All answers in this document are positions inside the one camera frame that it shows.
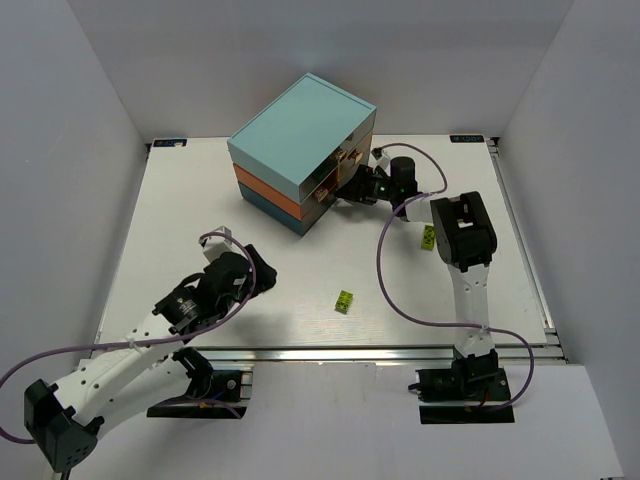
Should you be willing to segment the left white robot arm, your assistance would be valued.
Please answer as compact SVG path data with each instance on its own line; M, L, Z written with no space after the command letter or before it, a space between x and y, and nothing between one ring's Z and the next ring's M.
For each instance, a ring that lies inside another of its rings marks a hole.
M237 401L238 391L190 347L190 336L273 288L276 278L253 245L224 251L157 302L125 348L108 348L53 384L32 383L24 424L52 470L69 472L114 427L166 400Z

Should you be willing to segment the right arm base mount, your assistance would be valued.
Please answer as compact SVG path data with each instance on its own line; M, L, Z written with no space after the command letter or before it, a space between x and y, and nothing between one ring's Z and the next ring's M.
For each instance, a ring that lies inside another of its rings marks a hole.
M423 425L511 424L506 372L492 349L482 356L454 355L451 366L420 369L408 391L418 396Z

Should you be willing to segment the lime patterned lego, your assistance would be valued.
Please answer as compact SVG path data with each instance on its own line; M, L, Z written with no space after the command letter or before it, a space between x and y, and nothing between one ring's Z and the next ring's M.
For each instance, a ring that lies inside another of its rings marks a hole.
M341 290L335 302L335 311L347 314L352 306L354 295L351 292Z

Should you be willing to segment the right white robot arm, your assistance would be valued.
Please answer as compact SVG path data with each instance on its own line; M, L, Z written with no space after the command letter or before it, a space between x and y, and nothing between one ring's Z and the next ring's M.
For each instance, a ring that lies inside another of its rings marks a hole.
M418 190L415 162L390 160L390 169L360 165L336 191L340 199L373 205L387 201L392 216L433 225L435 244L447 265L454 292L456 359L484 359L495 352L490 333L487 283L497 236L479 192L432 199Z

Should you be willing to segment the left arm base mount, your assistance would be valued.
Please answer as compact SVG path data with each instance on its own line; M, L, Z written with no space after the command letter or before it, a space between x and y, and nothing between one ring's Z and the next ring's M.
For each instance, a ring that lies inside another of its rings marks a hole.
M146 411L148 418L232 419L244 417L251 397L253 372L221 369L193 348L171 356L185 370L187 386L182 395L170 396Z

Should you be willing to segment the lime 2x3 lego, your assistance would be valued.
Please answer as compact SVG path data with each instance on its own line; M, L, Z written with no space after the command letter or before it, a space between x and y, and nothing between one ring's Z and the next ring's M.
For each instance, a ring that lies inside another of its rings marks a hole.
M433 251L436 246L436 231L433 225L426 224L421 239L421 249Z

